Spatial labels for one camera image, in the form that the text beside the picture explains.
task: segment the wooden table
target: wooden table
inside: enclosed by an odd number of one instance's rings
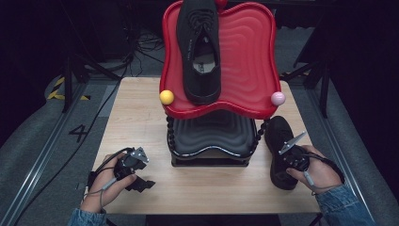
[[[283,116],[295,135],[305,129],[288,84],[281,82],[287,100],[275,115]],[[167,146],[166,114],[159,101],[159,78],[124,78],[112,108],[93,168],[107,154],[142,147],[150,159],[136,174],[155,181],[142,193],[123,190],[105,207],[115,214],[283,214],[318,213],[311,191],[298,183],[292,191],[270,181],[272,155],[261,139],[246,168],[173,168]],[[257,121],[258,129],[262,121]],[[305,136],[299,144],[310,144]]]

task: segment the blue sleeve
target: blue sleeve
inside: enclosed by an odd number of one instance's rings
[[[328,192],[316,195],[316,200],[330,226],[375,225],[364,205],[348,186],[332,188]]]
[[[106,216],[105,211],[101,214],[86,212],[80,209],[74,209],[68,222],[68,226],[105,226]]]

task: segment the gray floor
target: gray floor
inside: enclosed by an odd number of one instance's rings
[[[311,29],[300,28],[282,28],[278,31],[276,63],[279,73],[294,70],[293,63],[310,33]],[[163,60],[163,51],[164,49],[161,49],[147,54]],[[162,63],[139,53],[136,56],[132,70],[128,69],[126,76],[161,74]],[[118,63],[116,60],[104,65]],[[57,78],[49,84],[43,93],[44,96],[49,94],[56,80]],[[328,119],[324,119],[316,104],[319,87],[306,90],[301,85],[302,80],[301,77],[292,80],[290,87],[313,145],[339,163],[348,179],[348,185],[367,205],[378,225],[399,225],[397,200],[368,155],[333,85],[330,85],[328,94]],[[86,177],[92,168],[112,107],[112,97],[98,118],[95,116],[115,85],[115,81],[100,74],[92,75],[86,85],[75,84],[76,99],[80,95],[90,95],[89,101],[77,100],[68,113],[61,114],[63,102],[48,100],[47,104],[26,120],[0,149],[1,225],[15,222],[22,207],[74,154],[65,169],[27,208],[18,225],[65,225],[68,222],[72,209],[77,207],[82,199]],[[78,143],[78,136],[70,135],[69,132],[79,125],[85,125],[87,131],[93,119],[96,121],[88,136],[83,143],[82,140]],[[25,178],[32,179],[33,183],[28,185],[24,182]],[[309,225],[315,215],[295,214],[279,217],[282,225]],[[111,215],[110,218],[117,225],[141,226],[144,225],[145,216]]]

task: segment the black sneaker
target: black sneaker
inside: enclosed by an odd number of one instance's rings
[[[287,120],[281,116],[273,117],[266,126],[264,140],[273,155],[272,166],[270,168],[270,178],[272,183],[284,190],[292,190],[297,184],[297,179],[289,175],[285,170],[291,166],[284,161],[279,154],[284,142],[294,138],[293,131]]]
[[[215,0],[183,0],[176,35],[182,53],[185,96],[208,105],[221,91],[219,22]]]

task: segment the wavy red tray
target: wavy red tray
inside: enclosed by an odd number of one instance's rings
[[[181,4],[172,4],[163,18],[166,59],[159,92],[168,89],[174,93],[173,103],[163,105],[166,114],[184,120],[226,109],[252,119],[269,119],[277,110],[271,96],[281,90],[274,60],[276,27],[269,9],[251,2],[219,11],[221,94],[210,105],[193,105],[184,95],[176,39]]]

